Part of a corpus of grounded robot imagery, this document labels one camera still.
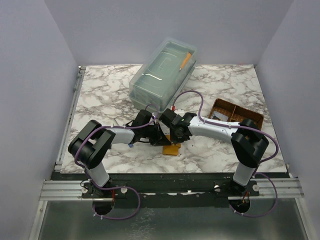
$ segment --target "lavender wall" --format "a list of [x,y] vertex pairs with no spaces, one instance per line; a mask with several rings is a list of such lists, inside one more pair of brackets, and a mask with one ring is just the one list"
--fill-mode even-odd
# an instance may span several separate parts
[[320,236],[320,1],[295,0],[256,71],[283,157]]
[[0,1],[0,239],[28,239],[78,67],[43,0]]
[[141,64],[165,37],[202,64],[257,64],[293,0],[45,0],[79,65]]

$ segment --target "brown tray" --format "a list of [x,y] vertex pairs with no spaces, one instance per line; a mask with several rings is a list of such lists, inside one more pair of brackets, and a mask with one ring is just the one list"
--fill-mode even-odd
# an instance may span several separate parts
[[262,114],[225,101],[221,98],[215,100],[209,114],[209,119],[211,119],[214,111],[226,115],[228,117],[228,122],[242,122],[244,119],[251,119],[258,126],[259,130],[261,130],[262,123],[264,122],[264,116]]

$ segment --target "metal floor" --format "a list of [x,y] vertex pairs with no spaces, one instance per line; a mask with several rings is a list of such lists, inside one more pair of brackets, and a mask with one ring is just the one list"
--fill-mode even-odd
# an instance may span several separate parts
[[[250,214],[267,211],[273,199],[251,200]],[[125,216],[132,209],[114,209]],[[274,212],[260,218],[229,208],[142,208],[128,220],[93,217],[92,203],[49,201],[40,240],[307,240],[294,198],[279,199]]]

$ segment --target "marble tabletop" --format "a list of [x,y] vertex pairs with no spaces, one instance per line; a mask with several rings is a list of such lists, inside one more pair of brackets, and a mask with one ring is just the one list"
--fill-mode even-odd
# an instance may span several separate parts
[[[123,125],[133,120],[139,110],[129,99],[129,81],[141,65],[87,66],[67,144],[88,121],[102,125]],[[203,94],[202,116],[208,117],[216,98],[221,98],[264,115],[262,130],[276,137],[253,65],[197,65],[185,84],[185,90]],[[195,93],[186,93],[176,102],[176,109],[197,113],[201,99]],[[275,151],[269,141],[264,157]],[[62,157],[61,173],[82,173],[68,151]],[[109,173],[232,173],[238,160],[231,145],[217,139],[192,136],[181,144],[178,156],[162,154],[161,146],[147,143],[114,144],[103,159]],[[278,155],[261,164],[260,172],[286,172]]]

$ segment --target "green container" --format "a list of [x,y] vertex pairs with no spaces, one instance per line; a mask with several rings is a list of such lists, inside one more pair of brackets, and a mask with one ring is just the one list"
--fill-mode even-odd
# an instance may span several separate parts
[[[153,53],[149,63],[144,64],[129,83],[129,97],[137,109],[155,104],[163,113],[179,94],[195,69],[197,49],[194,46],[166,38]],[[190,53],[182,69],[181,65]]]

